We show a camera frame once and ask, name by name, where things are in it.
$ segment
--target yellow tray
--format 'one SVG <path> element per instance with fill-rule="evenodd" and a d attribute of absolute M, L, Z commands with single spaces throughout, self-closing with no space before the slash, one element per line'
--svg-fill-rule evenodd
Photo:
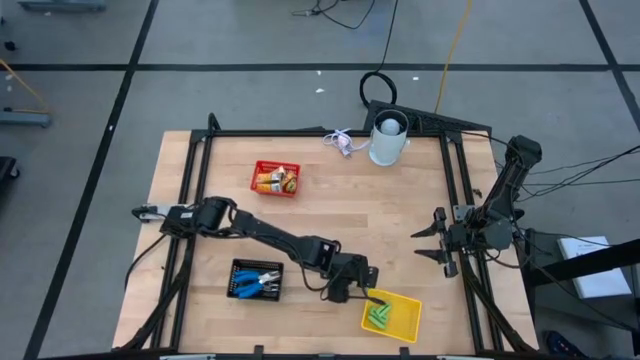
<path fill-rule="evenodd" d="M 421 301 L 379 289 L 369 289 L 368 294 L 370 297 L 391 304 L 391 310 L 388 313 L 387 328 L 380 329 L 368 319 L 371 307 L 380 305 L 367 300 L 364 304 L 362 323 L 360 324 L 363 329 L 410 343 L 415 343 L 418 340 L 420 314 L 422 313 Z"/>

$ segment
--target blue handle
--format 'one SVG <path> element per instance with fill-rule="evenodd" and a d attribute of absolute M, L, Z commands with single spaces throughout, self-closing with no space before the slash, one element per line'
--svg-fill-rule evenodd
<path fill-rule="evenodd" d="M 236 288 L 233 293 L 238 295 L 239 299 L 246 299 L 259 293 L 260 290 L 262 290 L 262 287 L 263 286 L 260 283 L 253 283 L 247 286 L 240 286 L 239 288 Z"/>
<path fill-rule="evenodd" d="M 241 283 L 245 281 L 258 280 L 260 273 L 257 271 L 249 271 L 249 270 L 240 270 L 236 271 L 233 280 L 236 283 Z"/>

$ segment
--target food items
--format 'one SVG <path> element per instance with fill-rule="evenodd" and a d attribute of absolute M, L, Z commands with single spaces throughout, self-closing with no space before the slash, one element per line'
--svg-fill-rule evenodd
<path fill-rule="evenodd" d="M 259 192 L 287 192 L 295 193 L 297 188 L 297 175 L 293 171 L 287 171 L 284 166 L 269 173 L 256 175 L 256 190 Z"/>
<path fill-rule="evenodd" d="M 369 310 L 369 316 L 367 318 L 377 328 L 384 330 L 387 328 L 387 322 L 389 321 L 388 312 L 390 310 L 391 310 L 390 304 L 385 304 L 377 308 L 372 307 L 371 310 Z"/>

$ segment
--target gray floor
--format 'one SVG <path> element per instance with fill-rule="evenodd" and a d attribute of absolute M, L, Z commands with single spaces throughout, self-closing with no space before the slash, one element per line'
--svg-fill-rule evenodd
<path fill-rule="evenodd" d="M 99 14 L 26 13 L 4 1 L 0 28 L 18 52 L 10 63 L 128 62 L 147 0 L 111 0 Z M 322 17 L 290 11 L 313 1 L 160 0 L 141 63 L 375 63 L 381 58 L 393 2 L 379 0 L 358 31 Z M 638 3 L 590 1 L 620 63 L 640 63 Z M 336 17 L 359 20 L 368 1 L 340 3 Z M 403 0 L 389 62 L 442 63 L 465 1 Z M 456 63 L 606 64 L 577 1 L 502 1 L 474 4 Z M 366 110 L 357 95 L 363 71 L 137 72 L 115 129 L 109 155 L 82 231 L 41 356 L 107 351 L 123 296 L 139 224 L 132 207 L 147 198 L 161 135 L 203 127 L 213 111 L 225 129 L 360 128 Z M 387 72 L 398 104 L 432 111 L 440 72 Z M 48 129 L 0 127 L 0 154 L 16 156 L 22 177 L 0 207 L 0 348 L 20 358 L 58 261 L 122 72 L 24 72 L 49 102 Z M 640 73 L 625 73 L 636 94 Z M 5 90 L 7 85 L 12 91 Z M 323 93 L 316 93 L 322 88 Z M 371 81 L 371 98 L 388 90 Z M 15 80 L 0 85 L 3 106 L 34 106 Z M 493 126 L 508 139 L 524 134 L 543 146 L 539 169 L 591 160 L 640 142 L 640 132 L 611 72 L 452 72 L 440 112 Z M 495 146 L 496 156 L 503 149 Z M 640 176 L 628 157 L 591 180 Z M 531 177 L 553 182 L 571 172 Z M 606 235 L 620 243 L 637 237 L 638 185 L 564 189 L 523 206 L 523 226 L 574 235 Z M 628 333 L 546 309 L 536 327 L 560 329 L 585 351 L 630 355 Z"/>

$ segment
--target black container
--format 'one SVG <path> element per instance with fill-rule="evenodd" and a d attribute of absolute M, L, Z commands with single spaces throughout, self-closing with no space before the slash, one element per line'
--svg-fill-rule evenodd
<path fill-rule="evenodd" d="M 229 286 L 227 286 L 227 297 L 236 299 L 238 298 L 238 295 L 233 293 L 237 286 L 237 284 L 233 281 L 233 278 L 236 271 L 240 270 L 257 271 L 260 274 L 264 274 L 269 271 L 280 272 L 280 278 L 271 282 L 271 284 L 278 285 L 278 291 L 260 291 L 256 295 L 248 298 L 253 300 L 280 301 L 280 292 L 282 291 L 282 276 L 284 275 L 284 264 L 273 261 L 233 259 L 233 262 L 231 263 L 231 274 L 229 274 Z"/>

